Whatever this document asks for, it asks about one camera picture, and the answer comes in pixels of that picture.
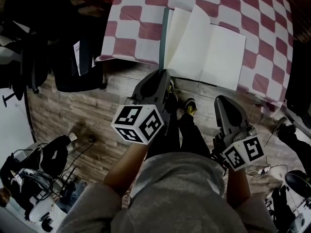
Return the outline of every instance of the white plastic part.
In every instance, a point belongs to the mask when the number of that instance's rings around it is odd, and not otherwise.
[[[48,212],[52,210],[54,206],[54,199],[49,196],[43,201],[39,201],[29,213],[29,220],[33,223],[39,222],[39,220]]]

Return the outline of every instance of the notebook page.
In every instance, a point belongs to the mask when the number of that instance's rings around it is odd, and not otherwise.
[[[201,81],[236,90],[242,68],[246,37],[211,25],[210,46]]]
[[[171,21],[168,21],[167,38],[165,44],[165,58],[164,58],[164,68],[166,69],[171,62],[176,49],[184,35],[185,29],[187,27],[191,12],[175,8]]]
[[[177,50],[168,65],[172,76],[200,80],[210,42],[210,18],[194,6]]]

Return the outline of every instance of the wooden floor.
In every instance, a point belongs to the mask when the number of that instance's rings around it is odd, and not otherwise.
[[[62,93],[56,89],[54,77],[50,75],[39,88],[39,94],[28,92],[34,131],[39,141],[50,142],[60,135],[75,132],[78,135],[77,146],[80,146],[88,141],[90,135],[96,137],[96,143],[68,170],[70,172],[73,167],[76,167],[74,174],[89,183],[103,181],[106,173],[127,150],[129,144],[114,132],[110,123],[118,105],[123,104],[126,97],[132,95],[139,81],[157,67],[113,60],[104,62],[104,69],[108,79],[106,90]],[[240,103],[245,108],[250,122],[257,129],[260,138],[264,144],[266,143],[276,120],[260,113],[257,98],[251,95],[238,95],[206,84],[198,85],[191,81],[175,79],[174,82],[181,101],[190,97],[196,99],[198,111],[194,116],[194,121],[211,150],[213,149],[213,137],[219,131],[214,110],[214,100],[218,95],[228,96]],[[67,166],[88,146],[90,143],[70,155]],[[248,176],[252,193],[262,197],[282,184],[287,168],[288,170],[303,170],[297,155],[275,136],[269,140],[265,152],[270,165],[287,165],[287,167],[274,167],[260,178]],[[265,167],[267,166],[265,162],[266,160],[261,160],[254,166],[248,167],[248,170]]]

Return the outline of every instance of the red and white checkered tablecloth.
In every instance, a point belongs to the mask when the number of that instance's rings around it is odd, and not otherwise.
[[[212,24],[246,36],[239,88],[281,106],[288,86],[293,25],[286,0],[114,0],[97,60],[158,64],[165,7],[200,6]]]

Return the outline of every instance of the white box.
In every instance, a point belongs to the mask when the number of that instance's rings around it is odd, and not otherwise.
[[[163,124],[155,105],[131,104],[118,107],[111,126],[125,141],[148,144]]]
[[[223,155],[237,171],[265,157],[263,145],[257,135],[232,143]]]

